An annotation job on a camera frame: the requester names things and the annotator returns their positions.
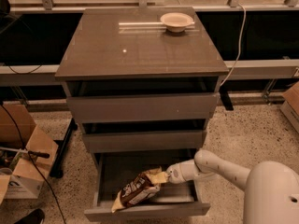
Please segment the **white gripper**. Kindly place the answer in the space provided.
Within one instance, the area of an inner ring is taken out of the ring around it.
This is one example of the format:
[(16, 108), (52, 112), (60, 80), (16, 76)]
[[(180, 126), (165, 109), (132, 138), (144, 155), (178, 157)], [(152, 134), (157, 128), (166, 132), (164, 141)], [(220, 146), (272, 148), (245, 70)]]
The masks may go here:
[(152, 177), (153, 184), (163, 184), (168, 181), (172, 184), (185, 183), (194, 180), (200, 173), (194, 160), (183, 161), (170, 165), (166, 172), (160, 172)]

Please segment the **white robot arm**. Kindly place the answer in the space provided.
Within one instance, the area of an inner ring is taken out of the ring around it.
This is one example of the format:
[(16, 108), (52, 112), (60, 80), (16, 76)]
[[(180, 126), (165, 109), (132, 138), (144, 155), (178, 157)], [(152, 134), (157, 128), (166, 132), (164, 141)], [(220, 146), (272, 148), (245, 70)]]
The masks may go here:
[(299, 174), (276, 161), (252, 169), (200, 149), (189, 161), (169, 166), (156, 183), (205, 180), (217, 174), (244, 191), (243, 224), (299, 224)]

